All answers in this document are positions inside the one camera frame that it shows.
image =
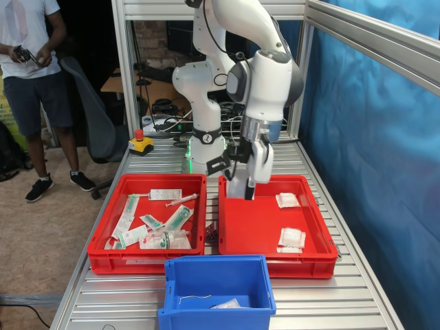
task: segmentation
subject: man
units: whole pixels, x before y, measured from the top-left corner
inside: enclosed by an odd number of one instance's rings
[[[45,17],[53,33],[46,32]],[[70,181],[84,191],[95,184],[79,171],[73,120],[67,99],[67,88],[54,49],[66,37],[66,27],[56,0],[0,0],[0,66],[5,95],[19,126],[26,137],[29,155],[40,179],[26,196],[33,202],[54,186],[47,173],[41,141],[40,102],[58,135],[69,162]],[[16,46],[29,50],[41,64],[21,63]]]

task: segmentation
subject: human arm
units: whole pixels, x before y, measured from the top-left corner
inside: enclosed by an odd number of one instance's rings
[[[52,36],[49,41],[40,49],[40,51],[36,55],[36,60],[41,63],[42,67],[48,67],[52,62],[51,52],[55,48],[57,48],[67,36],[67,28],[64,24],[63,17],[61,16],[61,12],[55,12],[49,16],[47,16],[50,24],[54,28],[52,32]]]
[[[14,49],[15,47],[13,46],[8,46],[0,43],[0,54],[8,55],[15,63],[19,63],[19,57],[17,56],[17,53],[14,51]]]

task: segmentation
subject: dark shorts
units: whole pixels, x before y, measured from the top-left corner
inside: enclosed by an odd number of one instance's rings
[[[61,72],[34,79],[8,77],[4,87],[12,114],[24,136],[41,132],[40,102],[53,127],[74,125]]]

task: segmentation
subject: blue wall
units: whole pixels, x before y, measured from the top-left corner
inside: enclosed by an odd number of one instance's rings
[[[439,38],[438,0],[330,2]],[[405,328],[440,329],[440,98],[317,31],[301,134]]]

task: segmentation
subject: chair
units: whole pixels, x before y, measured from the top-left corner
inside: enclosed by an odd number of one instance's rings
[[[76,81],[87,120],[87,150],[97,164],[121,162],[129,142],[129,129],[126,125],[114,126],[106,114],[104,102],[73,57],[66,57],[61,66]],[[100,198],[99,190],[109,188],[113,180],[96,186],[92,191],[93,199]]]

